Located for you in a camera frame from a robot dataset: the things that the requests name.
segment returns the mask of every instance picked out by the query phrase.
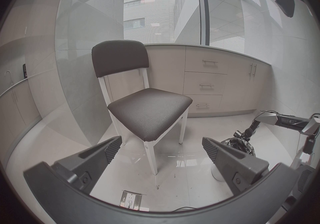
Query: drawer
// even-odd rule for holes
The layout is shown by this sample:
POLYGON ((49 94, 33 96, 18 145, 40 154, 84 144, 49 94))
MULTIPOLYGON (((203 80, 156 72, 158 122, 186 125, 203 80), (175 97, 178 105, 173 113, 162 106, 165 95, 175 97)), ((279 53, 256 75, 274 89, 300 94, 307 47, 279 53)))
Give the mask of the drawer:
POLYGON ((229 52, 187 46, 185 71, 227 74, 229 58, 229 52))
POLYGON ((185 72, 183 94, 222 95, 226 74, 185 72))
POLYGON ((188 113, 218 112, 222 95, 186 95, 192 98, 188 113))

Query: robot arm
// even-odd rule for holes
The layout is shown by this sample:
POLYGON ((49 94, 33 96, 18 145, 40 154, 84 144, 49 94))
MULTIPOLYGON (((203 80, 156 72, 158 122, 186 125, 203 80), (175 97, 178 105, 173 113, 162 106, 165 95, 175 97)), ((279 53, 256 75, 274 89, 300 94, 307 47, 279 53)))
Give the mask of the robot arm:
POLYGON ((292 115, 283 115, 275 111, 260 111, 259 114, 252 122, 251 126, 245 130, 244 133, 236 131, 234 137, 242 138, 249 141, 251 136, 255 133, 261 122, 276 125, 291 130, 297 130, 300 134, 307 135, 306 143, 303 147, 303 152, 311 154, 315 143, 316 136, 319 132, 320 118, 315 117, 313 114, 309 119, 296 117, 292 115))

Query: floor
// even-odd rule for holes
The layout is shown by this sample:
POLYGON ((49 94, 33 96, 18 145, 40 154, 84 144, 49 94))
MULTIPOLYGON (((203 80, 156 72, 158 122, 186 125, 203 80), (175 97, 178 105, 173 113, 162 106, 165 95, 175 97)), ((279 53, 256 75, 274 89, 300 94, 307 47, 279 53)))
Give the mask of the floor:
MULTIPOLYGON (((151 173, 143 142, 121 127, 129 138, 114 160, 106 168, 91 192, 93 197, 119 205, 122 191, 143 194, 141 207, 149 211, 172 211, 180 207, 202 207, 232 196, 225 182, 211 175, 212 162, 202 148, 202 137, 222 141, 233 137, 236 130, 243 132, 253 120, 252 114, 188 118, 182 145, 178 143, 181 123, 154 147, 158 174, 151 173)), ((100 142, 116 136, 111 125, 100 142)), ((256 156, 267 160, 272 168, 278 162, 290 165, 292 159, 279 140, 261 124, 251 138, 256 156)), ((54 161, 87 148, 76 143, 40 121, 14 149, 6 173, 24 202, 45 223, 53 220, 41 208, 29 190, 22 172, 40 161, 49 165, 54 161)))

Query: sink faucet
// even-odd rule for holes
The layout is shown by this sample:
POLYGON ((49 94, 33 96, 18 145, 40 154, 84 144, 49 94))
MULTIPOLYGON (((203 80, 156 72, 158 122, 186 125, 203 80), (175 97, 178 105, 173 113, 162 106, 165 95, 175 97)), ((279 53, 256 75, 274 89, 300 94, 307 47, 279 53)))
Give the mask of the sink faucet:
POLYGON ((4 76, 6 76, 7 72, 9 72, 9 74, 10 74, 11 86, 13 86, 13 85, 14 85, 14 83, 12 82, 12 78, 11 78, 11 72, 10 72, 10 70, 6 70, 6 72, 5 72, 4 76))

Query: chair backrest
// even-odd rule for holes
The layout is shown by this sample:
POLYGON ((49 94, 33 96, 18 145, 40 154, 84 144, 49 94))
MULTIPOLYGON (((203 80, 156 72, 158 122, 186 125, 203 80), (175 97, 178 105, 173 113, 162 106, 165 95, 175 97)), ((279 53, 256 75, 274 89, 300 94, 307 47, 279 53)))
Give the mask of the chair backrest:
POLYGON ((92 62, 97 78, 109 74, 149 67, 143 43, 132 40, 105 41, 92 48, 92 62))

